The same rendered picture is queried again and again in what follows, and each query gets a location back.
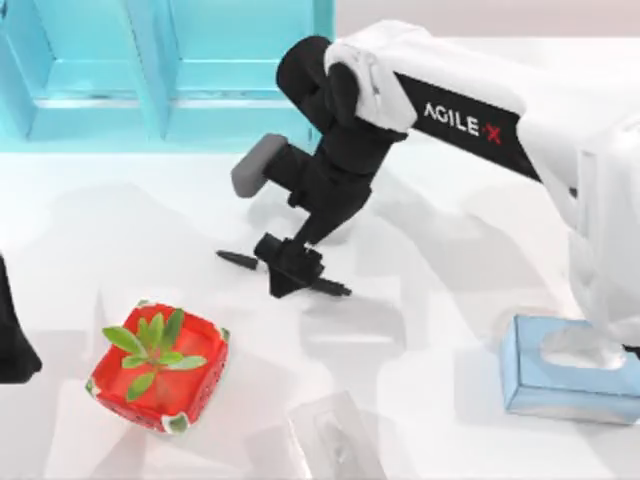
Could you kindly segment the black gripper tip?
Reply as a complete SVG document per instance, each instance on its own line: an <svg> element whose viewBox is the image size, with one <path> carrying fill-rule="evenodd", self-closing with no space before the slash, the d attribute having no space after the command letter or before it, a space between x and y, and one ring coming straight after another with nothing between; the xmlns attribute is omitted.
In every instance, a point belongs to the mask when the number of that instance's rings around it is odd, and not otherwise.
<svg viewBox="0 0 640 480"><path fill-rule="evenodd" d="M6 263L0 254L0 385L25 384L42 366L20 325Z"/></svg>

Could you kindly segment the clear plastic box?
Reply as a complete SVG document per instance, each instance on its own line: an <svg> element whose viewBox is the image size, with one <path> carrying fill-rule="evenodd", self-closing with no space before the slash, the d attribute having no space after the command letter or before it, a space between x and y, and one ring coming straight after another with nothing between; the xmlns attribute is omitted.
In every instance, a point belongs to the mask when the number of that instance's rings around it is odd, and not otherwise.
<svg viewBox="0 0 640 480"><path fill-rule="evenodd" d="M364 427L350 394L302 403L287 421L305 480L366 480Z"/></svg>

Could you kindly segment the white tissue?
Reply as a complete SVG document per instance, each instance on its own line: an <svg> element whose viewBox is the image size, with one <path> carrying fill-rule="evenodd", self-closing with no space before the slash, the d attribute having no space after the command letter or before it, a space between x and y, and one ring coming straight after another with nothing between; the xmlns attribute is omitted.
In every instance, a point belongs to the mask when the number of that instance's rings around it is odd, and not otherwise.
<svg viewBox="0 0 640 480"><path fill-rule="evenodd" d="M564 367L619 370L626 364L623 347L588 324L569 325L546 334L539 352L544 361Z"/></svg>

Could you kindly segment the red square plant pot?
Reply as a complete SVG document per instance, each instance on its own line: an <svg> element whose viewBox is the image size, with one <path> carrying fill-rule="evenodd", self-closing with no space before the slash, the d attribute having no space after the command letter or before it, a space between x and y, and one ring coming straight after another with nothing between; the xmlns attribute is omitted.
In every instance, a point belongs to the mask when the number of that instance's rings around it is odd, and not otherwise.
<svg viewBox="0 0 640 480"><path fill-rule="evenodd" d="M166 435L195 425L223 374L230 331L181 308L144 299L109 342L85 383L97 402L125 420Z"/></svg>

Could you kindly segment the light blue tissue box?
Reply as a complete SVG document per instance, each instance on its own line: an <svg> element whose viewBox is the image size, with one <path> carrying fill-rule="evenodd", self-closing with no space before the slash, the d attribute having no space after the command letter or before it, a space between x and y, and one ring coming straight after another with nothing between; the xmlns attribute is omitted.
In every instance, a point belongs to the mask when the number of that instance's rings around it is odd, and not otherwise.
<svg viewBox="0 0 640 480"><path fill-rule="evenodd" d="M636 354L623 348L626 364L619 370L564 367L541 358L539 347L546 334L576 324L590 325L550 316L514 316L500 347L504 409L547 418L640 423L640 359Z"/></svg>

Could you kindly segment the light blue rack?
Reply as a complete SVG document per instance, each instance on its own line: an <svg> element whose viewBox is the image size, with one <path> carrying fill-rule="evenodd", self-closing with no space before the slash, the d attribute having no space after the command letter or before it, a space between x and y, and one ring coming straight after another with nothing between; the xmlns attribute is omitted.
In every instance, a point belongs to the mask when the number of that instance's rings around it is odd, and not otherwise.
<svg viewBox="0 0 640 480"><path fill-rule="evenodd" d="M240 152L316 130L278 90L336 0L0 0L0 152Z"/></svg>

